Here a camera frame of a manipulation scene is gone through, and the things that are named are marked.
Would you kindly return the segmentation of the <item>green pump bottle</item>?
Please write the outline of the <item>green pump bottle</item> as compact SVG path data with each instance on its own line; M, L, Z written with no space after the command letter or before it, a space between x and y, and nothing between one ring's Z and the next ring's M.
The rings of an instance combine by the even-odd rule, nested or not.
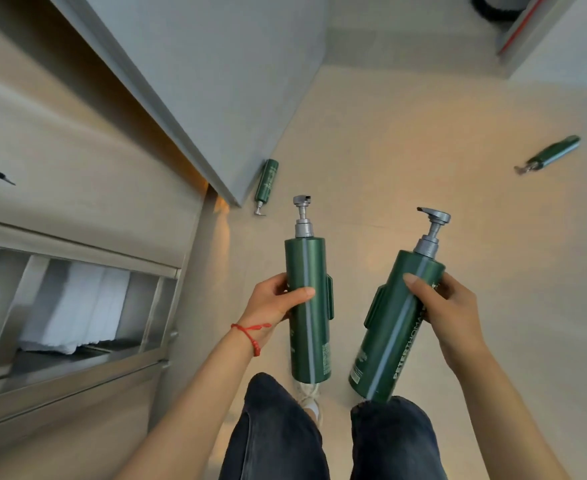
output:
M279 162L273 159L264 162L255 193L255 216L264 216L261 209L271 197L279 165Z
M315 295L290 311L290 363L294 380L318 385L331 375L330 327L334 319L332 278L327 272L325 239L314 236L306 215L311 196L293 198L299 217L295 237L285 241L288 290L311 287Z
M545 149L527 160L522 167L515 166L513 170L518 175L540 171L548 167L551 163L561 159L566 154L577 149L580 144L581 138L579 136L568 136L559 142L547 146Z
M423 304L407 288L403 275L414 274L436 288L446 270L435 259L437 234L451 216L426 207L417 210L428 215L430 229L412 251L398 252L385 284L378 287L364 320L366 333L350 370L350 386L367 401L385 403L391 398L423 321Z

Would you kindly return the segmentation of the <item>stainless steel towel shelf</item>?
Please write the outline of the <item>stainless steel towel shelf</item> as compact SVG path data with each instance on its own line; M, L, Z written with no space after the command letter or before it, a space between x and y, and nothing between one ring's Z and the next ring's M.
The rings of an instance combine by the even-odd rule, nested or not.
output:
M186 254L167 265L0 224L0 436L27 435L154 378L166 357ZM51 260L129 271L116 338L71 355L18 340Z

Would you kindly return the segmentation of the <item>dark denim trousers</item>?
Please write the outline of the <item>dark denim trousers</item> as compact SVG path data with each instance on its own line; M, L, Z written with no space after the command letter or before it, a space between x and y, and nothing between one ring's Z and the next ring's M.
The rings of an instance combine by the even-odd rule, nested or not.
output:
M428 415L399 396L350 411L349 480L448 480ZM330 480L319 428L269 374L249 382L219 480Z

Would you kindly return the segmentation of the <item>folded white towel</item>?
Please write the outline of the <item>folded white towel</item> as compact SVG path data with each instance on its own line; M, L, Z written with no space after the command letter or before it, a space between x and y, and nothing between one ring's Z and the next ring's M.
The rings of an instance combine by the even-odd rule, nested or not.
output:
M51 260L18 340L23 351L73 354L116 338L131 273Z

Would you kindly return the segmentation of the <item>door frame with red strip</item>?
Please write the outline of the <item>door frame with red strip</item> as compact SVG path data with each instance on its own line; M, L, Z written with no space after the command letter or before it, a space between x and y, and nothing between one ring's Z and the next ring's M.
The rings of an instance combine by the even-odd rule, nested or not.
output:
M497 40L497 57L507 77L532 55L577 0L531 0Z

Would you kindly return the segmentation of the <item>person's right hand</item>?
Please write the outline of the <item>person's right hand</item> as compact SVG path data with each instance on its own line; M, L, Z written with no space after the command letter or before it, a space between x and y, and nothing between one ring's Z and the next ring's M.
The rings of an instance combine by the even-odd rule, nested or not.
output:
M481 330L477 298L449 273L442 275L440 284L434 289L442 296L442 318L438 322L427 322L432 326L449 368L459 374L470 364L490 355Z

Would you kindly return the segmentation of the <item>person's left forearm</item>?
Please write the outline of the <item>person's left forearm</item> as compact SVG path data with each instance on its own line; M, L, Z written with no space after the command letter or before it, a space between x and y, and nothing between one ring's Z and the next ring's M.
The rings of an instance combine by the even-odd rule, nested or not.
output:
M230 329L114 480L198 480L254 352Z

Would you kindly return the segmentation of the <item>person's right forearm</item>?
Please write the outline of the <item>person's right forearm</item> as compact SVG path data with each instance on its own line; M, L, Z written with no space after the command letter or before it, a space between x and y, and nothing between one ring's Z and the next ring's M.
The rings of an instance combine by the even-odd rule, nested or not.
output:
M462 388L489 479L571 480L488 347L441 349Z

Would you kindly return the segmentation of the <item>white shoe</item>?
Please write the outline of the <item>white shoe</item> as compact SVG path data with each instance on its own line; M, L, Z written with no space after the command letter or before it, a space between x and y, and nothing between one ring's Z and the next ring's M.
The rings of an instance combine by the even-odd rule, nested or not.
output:
M295 387L298 404L311 417L314 424L320 428L322 424L320 384L307 384L296 381Z

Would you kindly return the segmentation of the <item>person's left hand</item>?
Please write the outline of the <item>person's left hand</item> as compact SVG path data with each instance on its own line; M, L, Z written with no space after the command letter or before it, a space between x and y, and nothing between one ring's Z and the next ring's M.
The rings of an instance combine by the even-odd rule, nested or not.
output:
M276 274L257 283L241 318L232 324L232 330L242 333L250 341L255 356L260 354L259 350L266 345L275 327L289 318L294 309L287 315L273 313L273 298L289 290L286 273Z

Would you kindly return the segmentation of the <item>grey door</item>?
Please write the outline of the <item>grey door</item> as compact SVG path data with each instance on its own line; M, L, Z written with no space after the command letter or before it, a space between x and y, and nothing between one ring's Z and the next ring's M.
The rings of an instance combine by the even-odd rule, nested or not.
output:
M325 53L329 0L50 0L241 207Z

